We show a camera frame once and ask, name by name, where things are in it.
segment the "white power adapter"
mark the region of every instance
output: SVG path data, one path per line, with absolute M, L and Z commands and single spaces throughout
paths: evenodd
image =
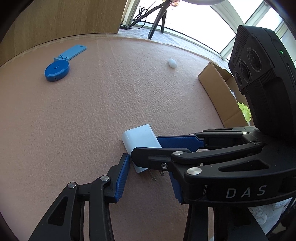
M 125 131 L 122 134 L 122 141 L 129 155 L 136 147 L 161 148 L 149 124 Z M 138 167 L 134 163 L 133 166 L 137 173 L 147 170 L 147 168 Z

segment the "wall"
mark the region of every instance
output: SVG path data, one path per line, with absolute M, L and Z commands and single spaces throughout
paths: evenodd
M 34 0 L 0 43 L 0 66 L 38 44 L 67 36 L 117 33 L 126 0 Z

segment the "white fabric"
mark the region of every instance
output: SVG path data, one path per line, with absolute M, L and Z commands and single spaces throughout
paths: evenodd
M 253 214 L 265 234 L 267 234 L 277 223 L 291 199 L 292 198 L 269 205 L 249 208 L 250 212 Z

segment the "screw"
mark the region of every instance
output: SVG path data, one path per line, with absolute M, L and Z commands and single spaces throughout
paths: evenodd
M 109 177 L 107 175 L 101 176 L 101 181 L 105 182 L 109 180 Z
M 175 151 L 175 152 L 173 152 L 173 154 L 178 156 L 178 155 L 182 155 L 183 152 L 182 151 Z
M 164 163 L 161 164 L 161 168 L 162 169 L 167 169 L 168 168 L 168 165 L 164 162 Z
M 74 188 L 74 187 L 76 187 L 76 183 L 75 182 L 70 182 L 68 184 L 68 188 Z
M 202 172 L 202 169 L 199 167 L 191 167 L 187 169 L 187 173 L 190 175 L 198 175 Z

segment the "black cable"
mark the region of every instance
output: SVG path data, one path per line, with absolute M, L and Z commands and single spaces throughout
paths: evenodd
M 138 15 L 136 16 L 136 18 L 134 19 L 135 21 L 137 21 L 137 22 L 140 22 L 141 20 L 142 20 L 142 16 L 144 15 L 144 14 L 146 14 L 148 11 L 149 11 L 149 8 L 151 8 L 151 6 L 156 2 L 157 0 L 155 0 L 147 9 L 146 8 L 144 8 L 144 7 L 141 7 L 141 6 L 139 6 L 139 8 L 138 8 Z M 140 28 L 143 28 L 144 26 L 145 26 L 145 24 L 146 24 L 146 20 L 147 20 L 147 16 L 145 17 L 145 22 L 144 22 L 144 24 L 141 26 L 141 27 L 139 27 L 139 28 L 130 28 L 130 27 L 128 27 L 129 29 L 140 29 Z

